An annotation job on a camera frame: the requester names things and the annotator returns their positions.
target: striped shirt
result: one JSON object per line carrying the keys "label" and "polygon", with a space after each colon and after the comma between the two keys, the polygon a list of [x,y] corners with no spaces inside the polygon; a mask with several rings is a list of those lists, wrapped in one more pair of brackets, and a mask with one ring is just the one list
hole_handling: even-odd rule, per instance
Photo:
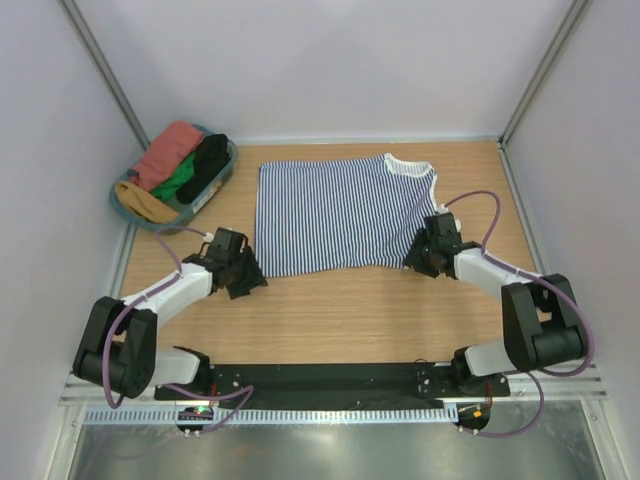
{"label": "striped shirt", "polygon": [[436,210],[429,163],[390,153],[260,168],[256,258],[265,277],[381,265],[402,268]]}

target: white wall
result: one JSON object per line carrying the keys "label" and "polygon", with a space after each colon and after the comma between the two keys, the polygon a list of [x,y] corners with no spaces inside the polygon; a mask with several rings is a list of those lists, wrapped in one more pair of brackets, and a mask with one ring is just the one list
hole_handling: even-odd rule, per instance
{"label": "white wall", "polygon": [[624,423],[627,460],[636,462],[639,24],[638,2],[593,2],[511,143],[545,264],[569,276],[592,319],[596,360]]}
{"label": "white wall", "polygon": [[0,72],[0,478],[40,479],[139,147],[55,1],[0,3]]}
{"label": "white wall", "polygon": [[150,136],[497,136],[570,0],[77,0]]}

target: laundry basket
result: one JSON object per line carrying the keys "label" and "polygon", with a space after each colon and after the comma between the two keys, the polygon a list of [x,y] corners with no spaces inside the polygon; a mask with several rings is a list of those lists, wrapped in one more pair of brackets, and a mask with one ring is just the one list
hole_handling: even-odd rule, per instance
{"label": "laundry basket", "polygon": [[[198,130],[200,130],[202,133],[205,134],[205,136],[208,135],[212,135],[213,132],[211,132],[210,130],[206,129],[205,127],[201,126],[201,125],[196,125],[193,124],[193,126],[195,128],[197,128]],[[189,205],[184,205],[184,209],[179,213],[179,215],[171,222],[169,223],[153,223],[153,222],[149,222],[143,218],[138,217],[137,215],[134,215],[133,213],[129,212],[128,210],[126,210],[122,204],[120,203],[120,201],[118,200],[118,197],[116,196],[116,189],[115,186],[118,182],[116,182],[113,187],[111,188],[111,193],[109,194],[109,203],[111,204],[111,206],[113,207],[113,209],[118,213],[118,215],[120,215],[121,217],[123,217],[124,219],[126,219],[127,221],[131,222],[133,225],[135,225],[136,227],[140,227],[143,228],[145,230],[149,230],[151,232],[154,232],[156,230],[159,230],[163,227],[168,227],[168,226],[184,226],[187,225],[191,220],[193,220],[193,217],[196,216],[196,213],[198,213],[198,210],[200,210],[202,207],[204,207],[206,205],[206,203],[211,200],[211,198],[213,198],[213,196],[218,193],[218,191],[220,190],[220,188],[227,182],[227,180],[229,180],[229,178],[231,178],[231,175],[233,173],[233,165],[235,164],[236,160],[238,159],[238,147],[236,147],[236,144],[233,143],[231,140],[229,140],[227,142],[227,151],[229,152],[229,157],[230,160],[229,162],[224,166],[224,168],[220,171],[220,173],[216,176],[216,178],[214,178],[208,185],[207,187],[202,190],[202,192],[200,192],[200,194],[195,198],[195,200],[193,202],[191,202]],[[127,172],[125,172],[118,181],[122,181],[122,180],[129,180],[129,174]]]}

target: pink cloth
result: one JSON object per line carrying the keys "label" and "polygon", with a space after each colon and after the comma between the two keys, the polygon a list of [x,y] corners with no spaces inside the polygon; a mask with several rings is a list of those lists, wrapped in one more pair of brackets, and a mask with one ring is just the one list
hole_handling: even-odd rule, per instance
{"label": "pink cloth", "polygon": [[150,192],[165,182],[202,141],[204,134],[187,122],[173,122],[158,135],[140,161],[132,167],[131,182]]}

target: wooden table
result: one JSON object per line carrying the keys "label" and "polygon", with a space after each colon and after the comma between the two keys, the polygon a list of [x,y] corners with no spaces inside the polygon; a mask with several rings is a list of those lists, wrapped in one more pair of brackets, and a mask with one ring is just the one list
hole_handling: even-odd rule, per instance
{"label": "wooden table", "polygon": [[[429,161],[438,173],[436,199],[475,189],[500,195],[503,213],[489,244],[506,261],[532,269],[522,226],[494,143],[289,145],[242,147],[229,183],[192,226],[219,226],[253,241],[258,168],[273,160],[335,160],[391,152],[402,160]],[[463,238],[481,241],[494,203],[472,197],[455,205]],[[181,258],[201,239],[168,236]],[[151,285],[173,270],[153,235],[136,234],[123,295]],[[213,363],[402,362],[450,360],[455,349],[502,334],[498,302],[450,278],[410,270],[365,267],[275,278],[267,288],[231,301],[226,292],[201,300],[171,320],[159,345],[182,345]]]}

